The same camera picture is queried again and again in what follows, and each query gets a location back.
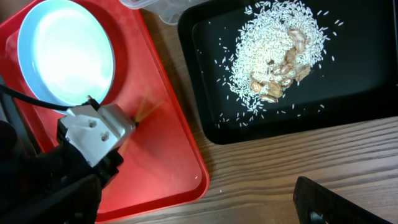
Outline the wooden chopstick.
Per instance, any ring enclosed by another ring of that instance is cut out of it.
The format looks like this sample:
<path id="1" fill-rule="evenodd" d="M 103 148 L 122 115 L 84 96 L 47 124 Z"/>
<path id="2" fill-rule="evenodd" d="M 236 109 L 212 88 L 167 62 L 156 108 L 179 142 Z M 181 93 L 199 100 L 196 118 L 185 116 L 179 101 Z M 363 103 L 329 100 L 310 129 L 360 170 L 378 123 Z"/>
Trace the wooden chopstick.
<path id="1" fill-rule="evenodd" d="M 136 112 L 136 115 L 133 117 L 135 127 L 138 128 L 139 124 L 148 116 L 150 116 L 163 102 L 164 100 L 154 102 L 148 100 L 147 98 L 143 98 Z M 121 156 L 123 156 L 127 151 L 130 141 L 131 137 L 128 137 L 128 139 L 119 148 L 118 152 Z"/>

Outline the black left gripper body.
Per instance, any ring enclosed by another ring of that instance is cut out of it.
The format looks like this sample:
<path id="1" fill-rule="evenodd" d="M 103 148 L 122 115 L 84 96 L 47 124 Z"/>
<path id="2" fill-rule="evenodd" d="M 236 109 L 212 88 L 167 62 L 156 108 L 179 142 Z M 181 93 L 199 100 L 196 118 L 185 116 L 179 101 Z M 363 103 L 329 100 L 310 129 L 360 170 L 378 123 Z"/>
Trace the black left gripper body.
<path id="1" fill-rule="evenodd" d="M 1 223 L 94 223 L 102 190 L 123 157 L 109 152 L 96 166 L 66 141 L 48 153 L 17 152 L 14 127 L 1 121 Z"/>

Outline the light blue round plate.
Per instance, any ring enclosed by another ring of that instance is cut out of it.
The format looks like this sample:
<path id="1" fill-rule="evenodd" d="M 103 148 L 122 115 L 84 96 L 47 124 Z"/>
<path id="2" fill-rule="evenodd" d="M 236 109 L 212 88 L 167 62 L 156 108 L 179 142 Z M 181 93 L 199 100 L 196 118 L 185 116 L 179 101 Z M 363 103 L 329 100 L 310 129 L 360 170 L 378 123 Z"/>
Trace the light blue round plate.
<path id="1" fill-rule="evenodd" d="M 25 16 L 17 58 L 27 86 L 41 101 L 62 106 L 101 103 L 113 84 L 116 62 L 98 20 L 73 1 L 42 1 Z"/>

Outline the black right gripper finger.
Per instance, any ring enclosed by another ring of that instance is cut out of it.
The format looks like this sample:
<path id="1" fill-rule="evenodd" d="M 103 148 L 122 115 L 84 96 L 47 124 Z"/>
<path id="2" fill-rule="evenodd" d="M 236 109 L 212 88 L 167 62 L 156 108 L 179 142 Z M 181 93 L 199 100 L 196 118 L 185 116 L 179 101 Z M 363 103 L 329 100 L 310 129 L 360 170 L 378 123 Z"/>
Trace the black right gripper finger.
<path id="1" fill-rule="evenodd" d="M 391 224 L 304 176 L 296 181 L 293 201 L 300 224 Z"/>

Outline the rice and food scraps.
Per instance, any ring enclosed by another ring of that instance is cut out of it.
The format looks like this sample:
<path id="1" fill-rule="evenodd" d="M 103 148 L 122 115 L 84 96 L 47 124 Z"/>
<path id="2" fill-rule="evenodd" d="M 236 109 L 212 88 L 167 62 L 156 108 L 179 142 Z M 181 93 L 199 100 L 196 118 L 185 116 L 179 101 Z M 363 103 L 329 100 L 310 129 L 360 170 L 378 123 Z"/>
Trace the rice and food scraps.
<path id="1" fill-rule="evenodd" d="M 232 46 L 219 39 L 223 56 L 214 59 L 225 73 L 216 79 L 227 90 L 225 98 L 238 108 L 219 113 L 216 128 L 224 124 L 246 128 L 264 121 L 271 106 L 286 96 L 316 68 L 321 68 L 330 40 L 327 27 L 303 1 L 257 1 L 241 12 L 247 18 L 233 35 Z"/>

